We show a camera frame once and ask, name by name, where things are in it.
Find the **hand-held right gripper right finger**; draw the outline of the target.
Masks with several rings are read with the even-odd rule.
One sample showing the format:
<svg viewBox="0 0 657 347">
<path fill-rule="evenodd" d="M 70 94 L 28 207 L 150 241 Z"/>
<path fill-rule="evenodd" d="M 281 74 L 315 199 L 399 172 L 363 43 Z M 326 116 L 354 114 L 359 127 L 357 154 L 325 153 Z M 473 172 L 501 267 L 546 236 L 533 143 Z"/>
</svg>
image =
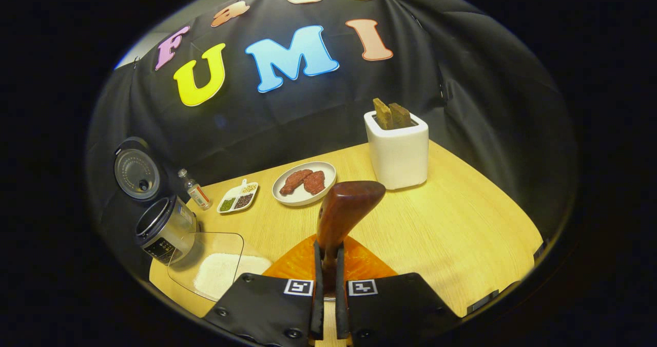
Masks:
<svg viewBox="0 0 657 347">
<path fill-rule="evenodd" d="M 347 346 L 432 346 L 461 323 L 418 273 L 348 281 L 345 249 L 336 270 L 336 338 Z"/>
</svg>

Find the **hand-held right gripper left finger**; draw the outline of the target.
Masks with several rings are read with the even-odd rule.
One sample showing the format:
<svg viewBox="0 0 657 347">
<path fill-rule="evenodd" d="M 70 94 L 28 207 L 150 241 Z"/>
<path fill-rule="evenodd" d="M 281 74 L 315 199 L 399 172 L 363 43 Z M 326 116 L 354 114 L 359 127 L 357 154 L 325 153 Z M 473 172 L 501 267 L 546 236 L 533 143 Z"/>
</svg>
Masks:
<svg viewBox="0 0 657 347">
<path fill-rule="evenodd" d="M 203 320 L 256 345 L 315 346 L 324 339 L 324 286 L 315 236 L 289 251 L 302 254 L 310 276 L 239 274 Z"/>
</svg>

